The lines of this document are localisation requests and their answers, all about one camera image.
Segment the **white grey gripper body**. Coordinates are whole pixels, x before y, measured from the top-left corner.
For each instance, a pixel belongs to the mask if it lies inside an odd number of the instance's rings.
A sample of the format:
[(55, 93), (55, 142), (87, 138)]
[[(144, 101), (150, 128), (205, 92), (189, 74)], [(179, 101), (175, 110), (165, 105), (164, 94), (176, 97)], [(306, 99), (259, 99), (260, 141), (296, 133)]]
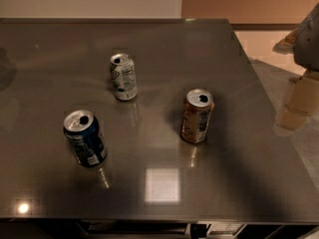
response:
[(319, 3), (297, 28), (294, 62), (310, 71), (319, 71)]

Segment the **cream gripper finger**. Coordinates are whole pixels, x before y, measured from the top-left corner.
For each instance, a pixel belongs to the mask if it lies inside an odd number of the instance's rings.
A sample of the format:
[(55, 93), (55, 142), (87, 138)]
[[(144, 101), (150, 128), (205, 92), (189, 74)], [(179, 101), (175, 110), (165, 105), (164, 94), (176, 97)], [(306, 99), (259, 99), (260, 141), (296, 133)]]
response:
[(290, 78), (279, 109), (274, 131), (287, 136), (302, 127), (319, 109), (319, 72), (306, 71), (300, 77)]
[(275, 44), (275, 46), (273, 47), (273, 51), (282, 55), (293, 54), (296, 36), (297, 36), (297, 30), (294, 29), (288, 35), (286, 35), (282, 40), (280, 40), (278, 43)]

